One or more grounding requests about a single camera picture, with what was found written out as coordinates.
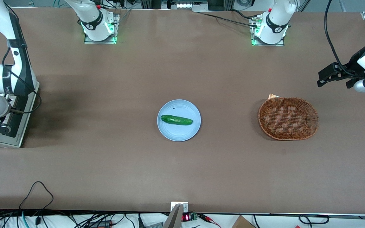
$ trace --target white floor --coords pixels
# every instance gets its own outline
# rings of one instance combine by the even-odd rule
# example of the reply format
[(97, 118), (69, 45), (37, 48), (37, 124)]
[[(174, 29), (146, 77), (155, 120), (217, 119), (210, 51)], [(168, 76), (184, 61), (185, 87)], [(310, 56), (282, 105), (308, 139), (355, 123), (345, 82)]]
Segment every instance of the white floor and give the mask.
[[(115, 215), (112, 219), (113, 222), (117, 222), (122, 218), (123, 214)], [(126, 215), (131, 221), (133, 221), (135, 228), (139, 227), (138, 223), (138, 215), (137, 214), (127, 214)], [(231, 228), (236, 221), (238, 215), (208, 215), (215, 222), (219, 223), (222, 228)], [(85, 219), (88, 219), (90, 216), (87, 215), (77, 215), (74, 218), (77, 222), (81, 222)], [(244, 216), (250, 223), (255, 226), (254, 219), (252, 215)], [(167, 216), (159, 213), (146, 213), (141, 214), (141, 218), (143, 224), (145, 226), (154, 225), (159, 222), (165, 222)], [(284, 217), (284, 216), (265, 216), (258, 215), (257, 222), (260, 228), (295, 228), (297, 225), (301, 228), (310, 228), (309, 225), (302, 224), (298, 217)], [(29, 228), (35, 228), (35, 219), (36, 217), (26, 217), (26, 221), (29, 225)], [(312, 222), (322, 222), (325, 219), (323, 218), (310, 218)], [(70, 220), (67, 216), (64, 215), (51, 215), (45, 216), (45, 221), (48, 225), (48, 228), (73, 228), (75, 224), (72, 220)], [(199, 228), (218, 228), (216, 225), (207, 223), (202, 221), (201, 219), (190, 222), (183, 222), (182, 228), (192, 228), (194, 226), (200, 225)], [(9, 219), (6, 223), (5, 228), (17, 228), (16, 226), (16, 217)], [(19, 217), (19, 228), (26, 228), (22, 218)], [(47, 228), (46, 225), (42, 222), (38, 226), (38, 228)], [(112, 228), (133, 228), (132, 223), (123, 219), (119, 224), (113, 226)], [(335, 219), (331, 218), (327, 224), (324, 225), (313, 225), (313, 228), (365, 228), (365, 219)]]

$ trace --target black cable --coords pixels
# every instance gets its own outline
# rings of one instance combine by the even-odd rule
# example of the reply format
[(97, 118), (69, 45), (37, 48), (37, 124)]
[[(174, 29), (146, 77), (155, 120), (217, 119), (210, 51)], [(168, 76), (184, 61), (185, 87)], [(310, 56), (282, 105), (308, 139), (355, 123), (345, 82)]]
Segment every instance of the black cable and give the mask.
[(139, 217), (138, 217), (138, 222), (139, 222), (139, 228), (145, 228), (145, 225), (143, 224), (143, 220), (140, 217), (140, 213), (139, 213)]
[[(131, 221), (127, 216), (126, 216), (126, 214), (124, 214), (125, 215), (125, 218), (127, 219), (127, 220), (129, 220), (129, 221)], [(132, 223), (132, 225), (133, 225), (133, 228), (136, 228), (135, 227), (135, 224), (131, 221), (131, 223)]]
[[(324, 222), (311, 222), (310, 221), (310, 219), (308, 218), (308, 216), (306, 216), (306, 215), (299, 215), (298, 216), (298, 219), (299, 219), (299, 221), (300, 222), (302, 222), (303, 224), (305, 224), (305, 225), (310, 225), (310, 227), (311, 228), (313, 228), (312, 227), (312, 225), (314, 224), (314, 225), (323, 225), (323, 224), (326, 224), (326, 223), (328, 223), (329, 222), (329, 216), (324, 216), (327, 220), (326, 221), (324, 221)], [(306, 218), (307, 220), (308, 220), (308, 222), (304, 222), (304, 221), (302, 221), (302, 219), (301, 218)]]
[(84, 227), (87, 224), (89, 224), (93, 219), (99, 218), (100, 216), (104, 215), (105, 213), (106, 212), (104, 212), (104, 213), (101, 212), (101, 213), (98, 213), (98, 214), (93, 214), (91, 216), (91, 218), (88, 218), (88, 219), (85, 219), (84, 221), (81, 221), (78, 226), (79, 227)]
[(46, 223), (46, 221), (45, 221), (45, 217), (43, 217), (43, 215), (42, 215), (42, 220), (43, 220), (43, 223), (45, 224), (46, 228), (49, 228), (49, 227), (48, 227), (48, 224), (47, 224), (47, 223)]
[(118, 221), (118, 222), (115, 222), (114, 225), (120, 223), (120, 221), (122, 221), (123, 219), (125, 218), (125, 214), (123, 214), (123, 217)]
[(329, 42), (329, 45), (330, 45), (330, 48), (332, 49), (332, 52), (333, 52), (333, 55), (335, 56), (336, 58), (336, 62), (337, 64), (339, 65), (339, 67), (344, 71), (346, 72), (348, 75), (350, 76), (353, 76), (353, 77), (357, 77), (357, 75), (354, 75), (352, 73), (350, 73), (349, 71), (346, 70), (346, 68), (342, 65), (342, 63), (340, 62), (340, 59), (339, 57), (337, 56), (337, 53), (335, 51), (335, 47), (333, 46), (333, 43), (332, 41), (330, 40), (330, 37), (329, 37), (329, 33), (328, 33), (328, 26), (327, 26), (327, 18), (328, 18), (328, 11), (329, 11), (329, 7), (330, 7), (330, 4), (332, 3), (332, 0), (329, 0), (328, 2), (328, 5), (326, 6), (326, 10), (325, 10), (325, 16), (324, 16), (324, 19), (323, 19), (323, 26), (325, 28), (325, 35), (326, 35), (326, 38)]
[(250, 27), (254, 27), (254, 28), (256, 28), (256, 27), (257, 27), (257, 25), (247, 24), (247, 23), (243, 23), (243, 22), (237, 22), (237, 21), (234, 21), (234, 20), (231, 20), (231, 19), (226, 19), (226, 18), (223, 18), (223, 17), (219, 17), (219, 16), (215, 16), (215, 15), (207, 14), (207, 13), (199, 13), (199, 14), (203, 14), (203, 15), (207, 15), (207, 16), (211, 16), (211, 17), (219, 18), (219, 19), (222, 19), (222, 20), (225, 20), (225, 21), (228, 21), (228, 22), (237, 23), (237, 24), (242, 24), (242, 25), (245, 25), (245, 26), (250, 26)]
[(254, 222), (256, 223), (257, 228), (260, 228), (258, 223), (257, 223), (256, 215), (253, 215), (253, 218), (254, 218)]
[(41, 183), (41, 184), (43, 185), (43, 188), (45, 188), (45, 190), (46, 190), (46, 191), (50, 194), (50, 196), (52, 197), (52, 200), (51, 200), (48, 204), (46, 204), (46, 206), (42, 207), (42, 209), (40, 209), (40, 210), (45, 209), (47, 206), (49, 206), (49, 205), (53, 202), (53, 200), (54, 200), (54, 196), (53, 196), (53, 194), (52, 194), (52, 193), (48, 190), (48, 188), (46, 188), (45, 184), (43, 184), (43, 182), (41, 182), (41, 181), (35, 181), (35, 182), (32, 184), (32, 186), (30, 187), (30, 190), (29, 190), (28, 194), (26, 195), (26, 197), (22, 200), (21, 204), (19, 205), (19, 210), (22, 210), (21, 206), (22, 206), (23, 202), (25, 202), (25, 200), (29, 197), (30, 192), (32, 192), (33, 187), (34, 187), (37, 183)]
[(19, 17), (18, 17), (18, 15), (12, 10), (12, 8), (8, 4), (6, 4), (6, 2), (4, 2), (4, 4), (15, 15), (15, 17), (18, 20), (18, 23), (19, 23)]
[(6, 221), (4, 219), (4, 224), (3, 224), (3, 226), (1, 226), (1, 228), (4, 228), (5, 227), (6, 223), (9, 221), (9, 219), (12, 217), (12, 215), (13, 215), (13, 212), (9, 215), (9, 217), (8, 217), (8, 219)]
[(246, 19), (249, 19), (249, 20), (251, 20), (252, 19), (252, 17), (255, 17), (255, 16), (257, 16), (258, 14), (256, 14), (256, 15), (253, 15), (253, 16), (246, 16), (246, 15), (244, 15), (244, 14), (242, 14), (242, 12), (240, 12), (239, 10), (236, 10), (236, 9), (232, 9), (232, 11), (233, 12), (236, 12), (236, 13), (238, 13), (240, 16), (242, 16), (242, 17), (244, 17), (244, 18), (246, 18)]
[(18, 218), (19, 218), (19, 211), (16, 213), (16, 228), (19, 228)]

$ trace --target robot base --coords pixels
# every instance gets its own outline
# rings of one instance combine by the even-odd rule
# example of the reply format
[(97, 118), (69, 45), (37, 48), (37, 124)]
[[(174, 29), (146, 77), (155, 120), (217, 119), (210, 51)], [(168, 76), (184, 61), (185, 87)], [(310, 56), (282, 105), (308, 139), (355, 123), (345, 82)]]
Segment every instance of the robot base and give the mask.
[(112, 12), (110, 12), (110, 15), (113, 15), (113, 18), (110, 17), (109, 23), (106, 23), (105, 26), (107, 27), (108, 31), (113, 32), (113, 33), (105, 40), (93, 41), (84, 32), (85, 33), (84, 43), (87, 43), (87, 44), (115, 44), (116, 43), (116, 40), (118, 38), (120, 14), (113, 14)]
[[(36, 84), (35, 91), (39, 90), (39, 82)], [(24, 111), (31, 111), (35, 103), (36, 95), (32, 92), (27, 97), (16, 97), (13, 95), (6, 95), (5, 97), (12, 99), (10, 102), (13, 107), (25, 107)], [(19, 148), (22, 145), (23, 136), (29, 122), (29, 114), (12, 114), (6, 115), (4, 124), (10, 126), (11, 131), (6, 134), (0, 134), (0, 147), (3, 148)]]
[[(252, 19), (249, 19), (249, 23), (250, 24), (257, 25), (257, 26), (260, 27), (261, 22), (262, 22), (263, 15), (262, 14), (257, 15), (257, 18), (260, 19), (260, 20), (254, 21)], [(281, 38), (281, 40), (278, 43), (268, 44), (268, 43), (262, 42), (260, 40), (260, 38), (258, 38), (257, 36), (255, 36), (255, 33), (258, 32), (259, 27), (257, 27), (257, 28), (250, 27), (250, 37), (252, 38), (252, 45), (253, 46), (284, 46), (284, 36), (285, 36), (285, 33), (284, 33), (283, 38)]]

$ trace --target mounting plate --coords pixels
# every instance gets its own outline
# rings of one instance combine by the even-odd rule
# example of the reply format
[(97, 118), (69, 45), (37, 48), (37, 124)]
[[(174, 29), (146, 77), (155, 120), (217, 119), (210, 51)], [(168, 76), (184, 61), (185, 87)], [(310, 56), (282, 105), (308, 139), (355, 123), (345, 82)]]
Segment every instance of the mounting plate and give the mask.
[(177, 201), (173, 201), (171, 202), (171, 207), (170, 207), (170, 211), (173, 210), (174, 206), (177, 204), (182, 204), (184, 207), (184, 213), (188, 212), (188, 202), (177, 202)]

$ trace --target digital display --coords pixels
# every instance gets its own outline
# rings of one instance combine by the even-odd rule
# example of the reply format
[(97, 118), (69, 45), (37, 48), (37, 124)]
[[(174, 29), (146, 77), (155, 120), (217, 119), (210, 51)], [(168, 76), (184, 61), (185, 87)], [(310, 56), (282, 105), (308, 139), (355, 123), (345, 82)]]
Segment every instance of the digital display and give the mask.
[(184, 215), (182, 216), (182, 221), (183, 222), (191, 221), (191, 213), (184, 213)]

